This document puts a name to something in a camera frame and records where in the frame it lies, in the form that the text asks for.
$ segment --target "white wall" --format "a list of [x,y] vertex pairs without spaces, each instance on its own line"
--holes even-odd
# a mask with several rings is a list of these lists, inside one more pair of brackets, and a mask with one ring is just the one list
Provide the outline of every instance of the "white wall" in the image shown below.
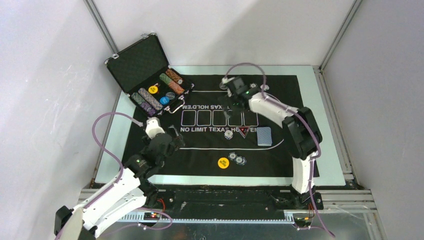
[[0,239],[52,240],[93,175],[91,126],[119,90],[111,51],[82,0],[1,1],[0,15]]
[[172,65],[319,65],[354,0],[96,0],[118,48],[156,32]]
[[424,1],[364,1],[324,76],[389,239],[422,239]]

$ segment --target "open case lid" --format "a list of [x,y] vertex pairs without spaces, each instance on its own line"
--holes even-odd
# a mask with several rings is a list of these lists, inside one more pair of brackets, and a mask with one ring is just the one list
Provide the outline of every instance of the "open case lid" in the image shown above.
[[122,90],[127,94],[150,76],[169,65],[158,36],[151,33],[143,35],[143,37],[104,62]]

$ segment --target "poker mat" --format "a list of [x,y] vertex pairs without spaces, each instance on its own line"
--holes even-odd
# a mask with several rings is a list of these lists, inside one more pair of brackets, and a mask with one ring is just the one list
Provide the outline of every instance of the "poker mat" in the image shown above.
[[[176,151],[165,162],[158,175],[177,176],[225,176],[225,177],[293,177],[293,160],[286,150],[281,128],[266,117],[245,111],[226,119],[218,97],[226,94],[219,83],[223,75],[182,75],[195,84],[194,91],[185,96],[185,105],[176,113],[159,117],[161,127],[168,131],[173,125],[183,136],[185,147]],[[247,85],[261,86],[262,75],[241,75]],[[302,108],[302,96],[295,75],[269,75],[266,84],[268,94],[282,103]],[[136,108],[135,119],[147,118]],[[237,127],[249,126],[247,136]],[[270,127],[272,145],[258,146],[257,127]],[[233,137],[226,139],[224,132],[231,130]],[[144,129],[131,125],[123,159],[137,154],[142,148]],[[230,161],[227,168],[220,168],[218,160],[229,158],[229,153],[245,157],[245,165]],[[319,177],[315,166],[314,177]]]

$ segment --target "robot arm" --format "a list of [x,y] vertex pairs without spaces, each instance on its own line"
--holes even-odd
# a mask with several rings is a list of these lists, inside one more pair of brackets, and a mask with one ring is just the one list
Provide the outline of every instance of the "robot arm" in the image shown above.
[[298,109],[279,103],[267,94],[264,97],[259,88],[250,88],[239,76],[223,78],[222,83],[228,87],[228,94],[222,97],[220,102],[228,117],[234,113],[252,111],[263,115],[282,128],[284,143],[293,159],[292,187],[301,195],[301,201],[306,200],[308,195],[305,193],[309,189],[310,176],[309,160],[315,156],[317,147],[305,126],[293,113],[298,113],[306,120],[320,143],[323,138],[312,111],[307,107]]
[[77,209],[83,212],[83,225],[78,239],[95,240],[127,213],[156,203],[158,190],[148,178],[164,166],[166,158],[184,146],[184,141],[173,127],[169,134],[166,133],[155,117],[147,120],[145,131],[147,137],[143,141],[146,146],[138,154],[122,161],[124,168],[118,182],[115,180],[119,173],[73,209],[63,206],[56,212],[56,235]]

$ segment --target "poker chip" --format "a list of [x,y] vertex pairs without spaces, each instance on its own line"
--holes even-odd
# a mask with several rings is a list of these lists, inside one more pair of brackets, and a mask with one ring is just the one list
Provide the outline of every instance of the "poker chip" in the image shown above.
[[162,82],[166,83],[168,87],[170,87],[174,92],[177,94],[184,93],[184,89],[180,87],[176,82],[174,82],[169,76],[167,76],[165,73],[162,73],[159,75],[159,79],[162,80]]
[[246,164],[246,158],[244,158],[243,156],[238,156],[238,157],[236,157],[235,158],[235,162],[238,164],[238,165],[245,165]]
[[222,90],[225,90],[225,89],[227,89],[227,88],[228,88],[228,86],[226,86],[224,83],[222,83],[222,82],[221,82],[221,83],[219,84],[219,88],[220,88],[220,89],[222,89]]
[[155,94],[155,93],[157,93],[158,92],[158,87],[157,86],[150,86],[149,88],[148,88],[148,92],[150,93],[150,94]]
[[237,154],[235,152],[230,152],[229,155],[228,155],[228,158],[230,160],[234,160],[234,159],[237,158]]
[[138,93],[156,110],[161,110],[164,106],[158,102],[148,91],[144,88],[140,88]]
[[233,132],[231,130],[226,130],[225,133],[225,139],[230,140],[233,138]]
[[235,158],[235,162],[236,162],[237,164],[241,164],[241,163],[243,162],[243,157],[241,157],[241,156],[236,157],[236,158]]
[[174,98],[175,98],[175,93],[173,93],[173,92],[167,92],[167,93],[165,94],[165,96],[166,96],[166,97],[168,97],[168,98],[169,98],[169,100],[172,100],[172,99],[174,99]]
[[156,113],[156,110],[146,102],[137,92],[131,95],[132,99],[151,117]]
[[179,85],[183,84],[183,79],[171,69],[166,70],[166,75]]
[[260,89],[263,89],[264,91],[267,91],[267,90],[269,90],[270,89],[270,86],[268,86],[268,85],[261,85],[260,86]]
[[160,102],[161,104],[163,104],[163,105],[166,105],[166,104],[168,104],[168,103],[170,102],[170,99],[169,99],[167,96],[163,96],[163,97],[159,100],[159,102]]
[[228,168],[229,165],[230,165],[230,161],[228,161],[228,159],[225,157],[221,157],[218,160],[218,167],[220,167],[221,169],[226,169]]

